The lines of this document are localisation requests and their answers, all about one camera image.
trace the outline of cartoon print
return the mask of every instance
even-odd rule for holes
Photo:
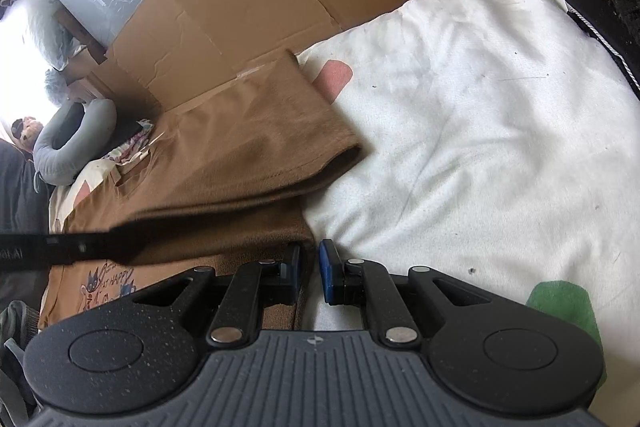
[[[96,305],[94,303],[94,293],[98,290],[98,286],[102,282],[102,277],[104,276],[105,271],[107,270],[108,263],[104,263],[102,268],[100,269],[100,273],[98,273],[98,269],[95,269],[95,273],[91,273],[89,271],[89,276],[86,280],[86,285],[80,286],[80,293],[82,294],[82,304],[79,307],[78,313],[86,312],[91,308],[94,308]]]
[[[137,289],[135,287],[135,285],[133,284],[133,280],[131,280],[131,282],[120,285],[120,295],[119,297],[124,297],[126,295],[129,295],[130,293],[135,292]]]

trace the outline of stuffed toy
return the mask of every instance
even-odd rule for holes
[[[16,120],[11,126],[11,133],[18,141],[18,145],[27,152],[33,153],[43,125],[33,117],[24,117]]]

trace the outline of ribbed rubber surface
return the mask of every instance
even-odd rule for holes
[[[123,389],[123,393],[134,390]],[[527,427],[599,427],[584,411]],[[441,390],[418,355],[377,346],[366,331],[262,331],[213,354],[179,396],[122,418],[47,410],[33,427],[508,427]]]

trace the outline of circular pad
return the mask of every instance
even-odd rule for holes
[[[507,369],[532,371],[553,362],[558,349],[554,341],[542,333],[513,329],[489,335],[484,340],[484,352]]]
[[[71,344],[69,358],[85,371],[108,373],[130,366],[140,358],[142,349],[142,341],[132,333],[91,331]]]

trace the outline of white mattress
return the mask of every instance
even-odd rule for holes
[[[593,412],[635,425],[640,102],[563,0],[413,0],[300,63],[367,151],[306,201],[316,239],[576,321],[604,347]],[[358,327],[310,292],[305,327]]]

